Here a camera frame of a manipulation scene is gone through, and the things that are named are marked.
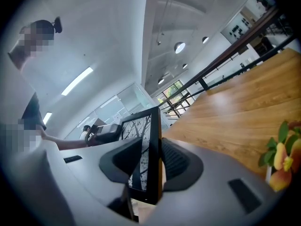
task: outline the railing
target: railing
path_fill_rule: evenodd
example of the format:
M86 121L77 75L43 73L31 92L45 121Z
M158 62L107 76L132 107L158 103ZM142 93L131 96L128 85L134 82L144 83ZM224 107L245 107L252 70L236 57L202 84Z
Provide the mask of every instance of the railing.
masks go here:
M174 112L175 115L166 115L166 117L168 117L168 120L177 120L178 118L180 118L181 115L183 115L183 113L179 113L179 110L182 110L184 108L188 108L189 106L182 106L179 108L179 105L181 104L182 101L196 96L206 90L209 90L217 85L220 85L230 79L232 79L233 77L240 75L241 73L244 73L245 71L254 68L258 63L260 62L264 62L267 59L273 57L274 55L276 55L278 53L278 51L282 50L286 45L288 45L290 42L292 42L295 39L295 35L291 35L288 39L286 39L285 41L283 41L281 44L279 44L277 47L273 48L272 50L270 50L269 52L267 52L266 54L264 54L263 56L261 56L260 58L254 60L253 62L251 62L250 64L248 64L247 66L239 69L238 71L232 73L231 75L221 79L220 81L208 86L205 81L203 80L203 77L205 77L206 75L208 75L209 73L211 73L214 69L218 69L218 66L220 66L223 62L227 61L230 56L228 56L228 58L221 60L222 62L220 63L216 63L215 68L213 69L207 69L205 68L203 71L201 71L199 74L197 74L195 77L193 77L190 81L188 81L186 84L184 84L178 91L176 91L174 94L172 94L168 99L166 99L165 101L163 101L159 107L163 106L163 105L167 105L166 107L162 108L161 110L164 111L163 113L165 114L169 114L170 112ZM182 91L186 90L187 88L189 88L192 84L194 84L195 82L199 81L200 84L202 85L202 89L199 90L198 92L188 95L186 94L185 96L183 96L180 100L178 100L175 103L171 103L170 100L172 98L174 98L175 96L179 95Z

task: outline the wooden table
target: wooden table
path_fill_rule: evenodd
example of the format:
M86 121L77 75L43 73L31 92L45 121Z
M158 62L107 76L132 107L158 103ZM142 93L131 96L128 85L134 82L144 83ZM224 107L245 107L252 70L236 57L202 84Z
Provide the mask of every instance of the wooden table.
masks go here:
M284 120L301 120L301 55L291 49L201 93L162 136L228 154L265 177L257 162Z

